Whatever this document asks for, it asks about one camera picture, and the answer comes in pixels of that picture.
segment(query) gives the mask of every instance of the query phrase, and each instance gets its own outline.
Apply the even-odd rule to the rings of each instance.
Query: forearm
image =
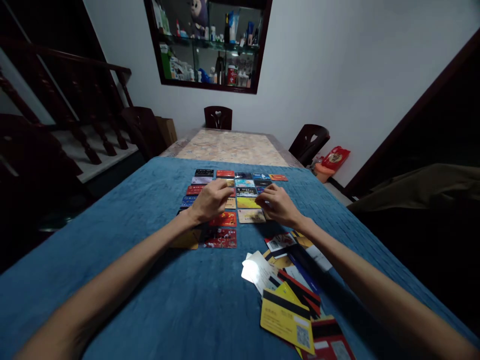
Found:
[[[132,293],[170,243],[197,225],[189,211],[134,246],[58,308],[18,354],[20,359],[79,357],[102,322]]]
[[[295,227],[328,258],[369,311],[400,340],[439,359],[478,359],[478,350],[443,319],[311,219]]]

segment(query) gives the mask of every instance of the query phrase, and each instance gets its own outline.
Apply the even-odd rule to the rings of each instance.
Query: white wall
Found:
[[[20,75],[17,68],[1,48],[0,67],[5,78],[11,83],[13,88],[21,96],[23,101],[26,102],[28,107],[33,111],[40,122],[45,125],[55,124],[52,116],[42,105],[39,98],[34,94],[22,75]],[[0,91],[0,114],[22,115],[15,104],[10,100],[8,95],[3,91]]]
[[[286,148],[303,124],[323,125],[326,151],[351,150],[343,186],[480,27],[476,0],[273,0],[258,94],[247,95],[162,86],[143,1],[84,3],[106,60],[132,70],[133,103],[173,118],[179,137],[210,105],[233,109],[233,130]]]

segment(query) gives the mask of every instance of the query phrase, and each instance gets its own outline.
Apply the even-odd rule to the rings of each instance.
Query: handrail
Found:
[[[103,61],[98,61],[98,60],[93,60],[88,57],[83,57],[83,56],[78,56],[78,55],[73,55],[68,52],[63,52],[63,51],[58,51],[58,50],[53,50],[48,47],[43,47],[39,45],[35,45],[30,42],[25,42],[25,41],[18,41],[9,37],[5,36],[0,36],[0,47],[6,47],[6,48],[11,48],[15,50],[21,50],[21,51],[27,51],[30,53],[34,54],[39,54],[39,55],[45,55],[45,56],[51,56],[54,58],[62,58],[62,59],[67,59],[67,60],[72,60],[78,63],[82,64],[88,64],[92,65],[98,68],[104,68],[104,69],[109,69],[109,70],[114,70],[116,72],[122,72],[124,74],[132,74],[132,70],[130,70],[128,67],[123,67],[123,66],[118,66],[118,65],[113,65],[108,62],[103,62]]]

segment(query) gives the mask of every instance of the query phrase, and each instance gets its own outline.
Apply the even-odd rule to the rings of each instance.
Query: hand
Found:
[[[255,202],[261,206],[276,222],[290,228],[297,229],[305,216],[303,216],[283,187],[276,184],[268,185],[258,195]]]
[[[225,211],[231,194],[232,189],[227,187],[227,182],[216,179],[200,191],[188,214],[198,224],[210,221]]]

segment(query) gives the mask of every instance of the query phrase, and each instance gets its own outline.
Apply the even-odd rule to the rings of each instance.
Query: cloth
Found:
[[[415,295],[475,345],[480,341],[307,170],[156,157],[0,277],[0,359],[135,244],[176,216],[196,169],[282,174],[300,211]],[[241,278],[247,253],[267,250],[275,222],[238,224],[237,249],[168,250],[89,344],[84,359],[298,359],[260,327],[261,299]],[[320,284],[357,359],[407,359],[332,268]]]
[[[460,200],[480,201],[480,168],[433,164],[395,176],[348,206],[354,213],[392,208],[448,209]]]

